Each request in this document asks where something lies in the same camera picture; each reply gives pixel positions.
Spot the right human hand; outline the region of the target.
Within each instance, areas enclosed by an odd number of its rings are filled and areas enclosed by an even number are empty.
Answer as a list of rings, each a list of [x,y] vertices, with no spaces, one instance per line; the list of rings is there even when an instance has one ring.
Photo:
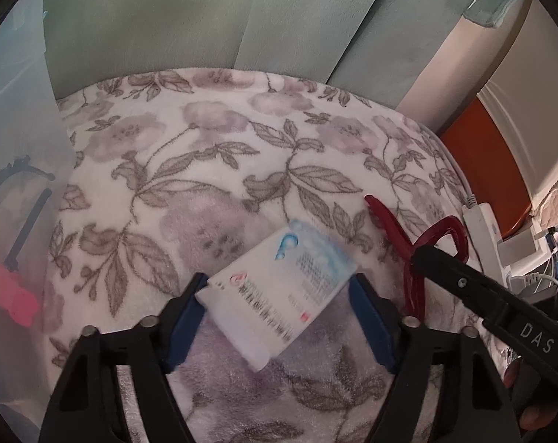
[[[503,376],[519,427],[536,431],[546,427],[558,413],[558,389],[523,358],[511,362]]]

